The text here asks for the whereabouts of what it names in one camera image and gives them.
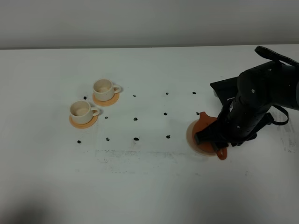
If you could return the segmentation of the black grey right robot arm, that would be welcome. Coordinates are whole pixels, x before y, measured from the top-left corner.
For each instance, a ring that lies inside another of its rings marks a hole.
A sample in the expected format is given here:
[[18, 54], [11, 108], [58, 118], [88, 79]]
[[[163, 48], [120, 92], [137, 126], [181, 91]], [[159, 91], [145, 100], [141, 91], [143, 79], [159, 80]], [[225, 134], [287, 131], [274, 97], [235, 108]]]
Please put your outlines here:
[[197, 145], [209, 143], [214, 152], [253, 140], [266, 125], [283, 126], [268, 112], [275, 107], [285, 115], [299, 108], [299, 67], [268, 62], [242, 72], [238, 77], [210, 84], [222, 103], [216, 121], [204, 122], [193, 132]]

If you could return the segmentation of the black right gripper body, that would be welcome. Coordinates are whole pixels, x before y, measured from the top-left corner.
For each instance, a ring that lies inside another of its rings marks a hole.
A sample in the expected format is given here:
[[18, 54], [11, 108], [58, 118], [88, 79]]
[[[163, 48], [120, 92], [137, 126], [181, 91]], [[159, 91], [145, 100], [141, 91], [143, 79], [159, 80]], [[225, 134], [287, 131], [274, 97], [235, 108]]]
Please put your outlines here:
[[210, 84], [223, 108], [217, 118], [220, 135], [232, 146], [257, 137], [257, 132], [272, 124], [271, 104], [263, 87], [251, 81], [230, 78]]

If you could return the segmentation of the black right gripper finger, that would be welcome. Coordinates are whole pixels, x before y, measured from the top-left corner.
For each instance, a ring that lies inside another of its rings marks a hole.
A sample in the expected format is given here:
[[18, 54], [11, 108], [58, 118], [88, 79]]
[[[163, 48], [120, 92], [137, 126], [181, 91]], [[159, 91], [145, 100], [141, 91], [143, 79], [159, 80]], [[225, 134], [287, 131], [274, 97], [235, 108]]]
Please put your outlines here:
[[195, 124], [195, 141], [197, 145], [204, 142], [221, 140], [216, 119], [199, 119]]
[[211, 142], [214, 151], [220, 151], [223, 148], [227, 148], [229, 144], [223, 140], [215, 140]]

